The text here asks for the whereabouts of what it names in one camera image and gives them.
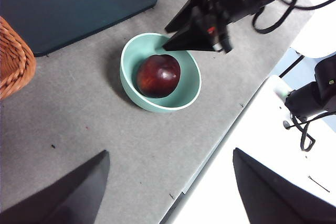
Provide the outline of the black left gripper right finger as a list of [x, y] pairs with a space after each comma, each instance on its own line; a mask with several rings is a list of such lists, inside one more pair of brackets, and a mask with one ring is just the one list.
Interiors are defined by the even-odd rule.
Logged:
[[233, 150], [238, 191], [250, 223], [335, 223], [335, 206]]

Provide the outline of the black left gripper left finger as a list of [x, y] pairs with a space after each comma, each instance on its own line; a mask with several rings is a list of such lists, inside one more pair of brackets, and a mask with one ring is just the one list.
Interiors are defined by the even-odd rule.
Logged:
[[1, 213], [1, 223], [94, 223], [110, 170], [104, 150]]

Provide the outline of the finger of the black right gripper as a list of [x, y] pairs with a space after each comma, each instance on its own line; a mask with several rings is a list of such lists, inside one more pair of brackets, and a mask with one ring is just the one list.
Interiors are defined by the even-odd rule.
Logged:
[[173, 20], [165, 31], [174, 35], [163, 45], [166, 51], [216, 51], [219, 52], [217, 17], [193, 15], [185, 21]]
[[192, 9], [199, 5], [201, 0], [188, 0], [174, 18], [165, 26], [167, 33], [180, 30], [191, 19]]

